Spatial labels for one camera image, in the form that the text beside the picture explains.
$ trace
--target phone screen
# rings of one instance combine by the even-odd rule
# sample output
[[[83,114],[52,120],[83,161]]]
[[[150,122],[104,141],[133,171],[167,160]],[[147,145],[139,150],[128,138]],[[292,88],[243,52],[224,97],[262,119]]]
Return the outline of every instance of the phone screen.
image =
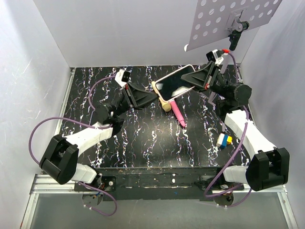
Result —
[[[194,68],[192,66],[185,66],[168,77],[157,81],[156,88],[163,100],[168,101],[192,88],[190,84],[181,79],[181,76],[193,72]]]

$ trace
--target black marble surface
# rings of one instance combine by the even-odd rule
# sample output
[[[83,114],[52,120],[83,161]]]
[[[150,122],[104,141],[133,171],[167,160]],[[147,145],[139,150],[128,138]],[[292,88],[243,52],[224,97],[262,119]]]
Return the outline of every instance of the black marble surface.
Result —
[[[77,68],[64,116],[88,124],[93,112],[88,103],[90,88],[99,79],[115,75],[120,69],[131,70],[131,81],[152,91],[152,81],[179,67],[181,66]],[[232,66],[228,67],[226,77],[234,80]],[[93,92],[93,104],[111,103],[121,93],[114,79],[102,82]],[[221,150],[216,147],[221,122],[207,99],[202,94],[191,91],[176,102],[187,123],[185,129],[176,121],[173,112],[166,113],[156,100],[143,110],[131,109],[123,114],[125,122],[122,131],[88,149],[81,155],[79,162],[94,167],[223,166],[238,144],[232,130],[226,130],[227,134],[233,136],[232,145]],[[63,121],[61,134],[71,135],[84,128]],[[246,165],[249,163],[248,157],[246,150],[243,150],[235,158],[234,164]]]

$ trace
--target black bracket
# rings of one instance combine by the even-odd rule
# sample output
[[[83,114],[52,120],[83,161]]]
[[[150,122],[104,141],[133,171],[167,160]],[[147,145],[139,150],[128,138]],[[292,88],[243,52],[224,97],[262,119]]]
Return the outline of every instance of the black bracket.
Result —
[[[214,84],[219,71],[220,69],[215,65],[215,62],[209,61],[200,70],[184,74],[181,79],[195,86],[195,90],[198,92],[203,92]]]
[[[284,185],[288,182],[289,153],[285,148],[259,151],[246,171],[246,179],[254,191]]]
[[[123,92],[129,106],[137,110],[141,110],[149,106],[154,100],[158,99],[158,95],[156,93],[148,92],[131,82],[126,84]]]
[[[247,21],[240,22],[240,24],[242,25],[241,31],[233,30],[233,32],[229,35],[231,51],[234,51],[236,49],[239,39],[242,36],[242,32],[247,30],[250,26]]]
[[[51,139],[39,167],[59,184],[66,184],[75,174],[78,151],[77,145],[56,135]]]

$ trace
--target perforated metal plate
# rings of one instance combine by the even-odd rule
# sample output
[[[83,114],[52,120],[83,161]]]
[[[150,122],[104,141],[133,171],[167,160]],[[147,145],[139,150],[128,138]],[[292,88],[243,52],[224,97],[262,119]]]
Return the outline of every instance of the perforated metal plate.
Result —
[[[269,23],[282,0],[198,0],[190,42],[186,50],[227,38],[232,31],[227,23],[242,11],[241,21],[250,29]]]

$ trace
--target white enclosure wall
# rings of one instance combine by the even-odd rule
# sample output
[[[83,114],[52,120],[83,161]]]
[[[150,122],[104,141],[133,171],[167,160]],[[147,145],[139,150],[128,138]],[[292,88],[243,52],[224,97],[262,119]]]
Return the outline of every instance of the white enclosure wall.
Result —
[[[0,0],[0,228],[20,227],[35,173],[33,127],[58,115],[70,69],[32,0]],[[40,160],[55,122],[38,130]]]
[[[305,228],[305,1],[283,0],[262,26],[244,61],[244,82],[261,132],[290,153],[288,198],[296,221]]]
[[[34,0],[70,67],[202,64],[229,38],[189,52],[197,0]],[[258,28],[243,33],[241,62]]]

